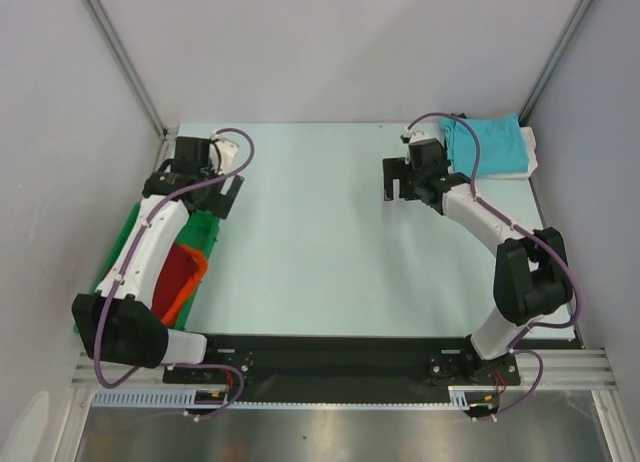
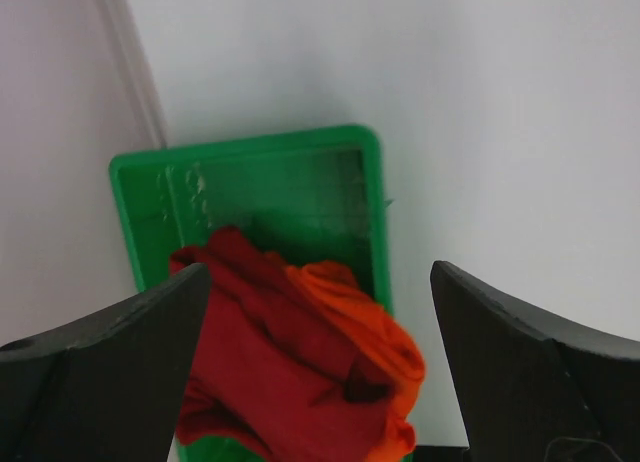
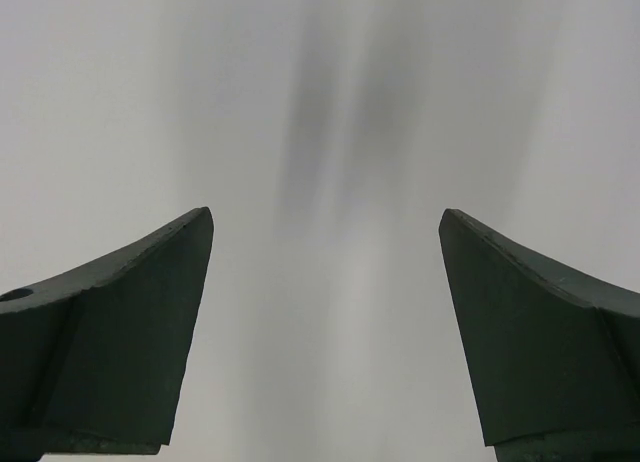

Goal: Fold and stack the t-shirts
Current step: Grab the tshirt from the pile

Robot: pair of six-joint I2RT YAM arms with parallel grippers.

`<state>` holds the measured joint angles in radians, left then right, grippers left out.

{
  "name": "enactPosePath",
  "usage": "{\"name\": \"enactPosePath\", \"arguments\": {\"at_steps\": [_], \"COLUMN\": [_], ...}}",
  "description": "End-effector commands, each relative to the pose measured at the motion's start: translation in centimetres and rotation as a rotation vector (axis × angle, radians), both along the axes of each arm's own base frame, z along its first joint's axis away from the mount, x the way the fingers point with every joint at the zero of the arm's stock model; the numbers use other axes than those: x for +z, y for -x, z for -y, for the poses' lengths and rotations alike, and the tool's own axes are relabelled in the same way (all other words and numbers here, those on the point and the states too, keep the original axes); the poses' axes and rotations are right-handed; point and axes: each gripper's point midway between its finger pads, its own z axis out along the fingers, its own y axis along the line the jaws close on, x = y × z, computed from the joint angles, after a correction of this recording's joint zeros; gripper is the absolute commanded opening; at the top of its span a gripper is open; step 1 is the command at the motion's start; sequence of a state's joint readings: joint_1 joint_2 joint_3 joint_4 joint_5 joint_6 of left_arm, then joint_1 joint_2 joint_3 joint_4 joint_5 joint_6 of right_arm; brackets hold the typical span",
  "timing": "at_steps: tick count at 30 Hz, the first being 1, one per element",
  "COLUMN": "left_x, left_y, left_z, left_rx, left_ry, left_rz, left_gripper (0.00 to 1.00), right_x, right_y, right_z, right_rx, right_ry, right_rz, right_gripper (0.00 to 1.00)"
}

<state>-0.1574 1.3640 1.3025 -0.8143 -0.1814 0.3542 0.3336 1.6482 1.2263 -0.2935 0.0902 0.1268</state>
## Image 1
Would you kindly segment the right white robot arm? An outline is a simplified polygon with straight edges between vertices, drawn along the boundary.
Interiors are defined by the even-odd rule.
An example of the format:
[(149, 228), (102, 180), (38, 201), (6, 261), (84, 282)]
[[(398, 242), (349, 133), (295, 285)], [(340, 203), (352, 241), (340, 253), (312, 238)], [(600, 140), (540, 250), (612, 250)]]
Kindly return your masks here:
[(383, 198), (419, 200), (465, 228), (494, 256), (494, 309), (453, 355), (429, 362), (432, 384), (484, 385), (513, 364), (513, 351), (543, 317), (569, 303), (562, 235), (553, 228), (525, 229), (484, 200), (471, 179), (452, 173), (436, 139), (409, 143), (404, 157), (382, 161)]

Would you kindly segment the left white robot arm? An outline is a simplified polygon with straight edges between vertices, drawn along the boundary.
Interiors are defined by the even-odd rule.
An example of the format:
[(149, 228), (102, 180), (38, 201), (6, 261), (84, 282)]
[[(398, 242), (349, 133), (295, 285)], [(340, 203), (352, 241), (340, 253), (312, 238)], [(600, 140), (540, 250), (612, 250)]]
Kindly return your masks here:
[(233, 165), (239, 146), (228, 133), (176, 138), (173, 156), (145, 181), (136, 218), (102, 280), (75, 297), (75, 325), (94, 364), (186, 364), (202, 382), (219, 374), (221, 358), (205, 336), (176, 324), (244, 182)]

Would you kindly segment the dark red t-shirt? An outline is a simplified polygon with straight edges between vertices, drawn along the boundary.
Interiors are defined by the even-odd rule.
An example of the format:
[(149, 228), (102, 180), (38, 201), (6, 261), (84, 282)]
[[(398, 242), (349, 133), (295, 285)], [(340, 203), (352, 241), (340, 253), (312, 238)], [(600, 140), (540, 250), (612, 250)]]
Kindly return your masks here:
[(152, 312), (162, 318), (174, 305), (176, 298), (198, 265), (190, 253), (179, 244), (171, 246), (161, 269), (152, 298)]

